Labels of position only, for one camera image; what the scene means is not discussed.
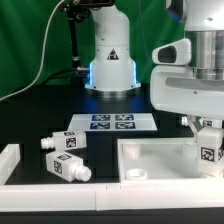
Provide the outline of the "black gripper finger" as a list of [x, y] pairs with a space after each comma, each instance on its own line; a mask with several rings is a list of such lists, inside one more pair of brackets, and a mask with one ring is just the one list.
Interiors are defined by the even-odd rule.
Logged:
[[194, 142], [197, 142], [197, 134], [200, 131], [200, 121], [199, 118], [196, 116], [188, 116], [187, 117], [188, 125], [191, 131], [194, 134]]

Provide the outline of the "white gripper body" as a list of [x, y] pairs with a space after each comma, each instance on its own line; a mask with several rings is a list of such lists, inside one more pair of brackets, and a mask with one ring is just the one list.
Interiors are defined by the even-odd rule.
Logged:
[[224, 81], [196, 79], [185, 66], [156, 66], [150, 99], [157, 110], [224, 120]]

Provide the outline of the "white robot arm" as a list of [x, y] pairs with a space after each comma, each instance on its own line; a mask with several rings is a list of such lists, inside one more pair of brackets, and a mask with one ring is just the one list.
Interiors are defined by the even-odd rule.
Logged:
[[[165, 0], [183, 25], [178, 39], [156, 15], [150, 56], [150, 100], [157, 110], [185, 114], [197, 141], [224, 135], [224, 0]], [[128, 19], [115, 6], [91, 10], [95, 58], [86, 87], [104, 95], [138, 88], [129, 54]]]

